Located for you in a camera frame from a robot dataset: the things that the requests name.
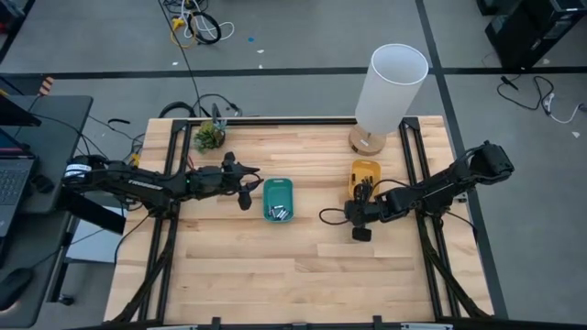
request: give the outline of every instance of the wooden table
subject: wooden table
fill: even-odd
[[[434,174],[453,161],[447,130],[441,116],[419,119]],[[150,120],[142,168],[163,171],[171,125],[170,119]],[[290,178],[295,219],[281,225],[263,220],[262,187],[252,194],[253,205],[246,212],[238,208],[236,196],[183,203],[165,324],[208,325],[213,316],[222,317],[223,324],[368,323],[374,315],[384,322],[434,320],[414,213],[369,225],[370,243],[353,241],[351,225],[325,225],[318,219],[321,209],[341,207],[349,198],[350,164],[360,157],[349,147],[349,129],[236,126],[228,130],[222,149],[204,156],[190,150],[196,167],[219,165],[225,152],[234,151],[242,164],[261,168],[262,178]],[[408,182],[398,133],[390,134],[384,151],[370,159],[381,163],[383,178]],[[415,167],[421,180],[416,155]],[[392,187],[384,183],[382,191]],[[454,204],[452,212],[468,218],[466,204]],[[131,213],[125,231],[145,214],[144,209]],[[471,228],[451,215],[444,222],[455,277],[491,313]],[[147,221],[120,249],[105,319],[116,316],[143,281],[152,230],[153,222]],[[449,314],[443,281],[439,275],[437,279],[443,310]]]

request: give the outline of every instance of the small green dish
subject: small green dish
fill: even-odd
[[[283,220],[279,220],[270,214],[273,206],[282,206],[289,211],[289,214]],[[263,216],[265,220],[274,224],[292,221],[294,218],[294,184],[291,180],[280,178],[265,181],[263,185]]]

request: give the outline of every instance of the white lamp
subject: white lamp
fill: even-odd
[[[355,110],[358,124],[349,135],[353,150],[372,156],[383,149],[427,75],[428,61],[412,47],[390,44],[373,52]]]

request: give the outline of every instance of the lamp base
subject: lamp base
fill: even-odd
[[[387,137],[380,134],[369,134],[359,125],[355,125],[349,134],[350,147],[362,156],[377,155],[385,147]]]

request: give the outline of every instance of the white cylindrical lamp shade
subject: white cylindrical lamp shade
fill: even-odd
[[[355,110],[359,126],[372,134],[396,130],[427,75],[428,61],[418,50],[401,44],[379,47]]]

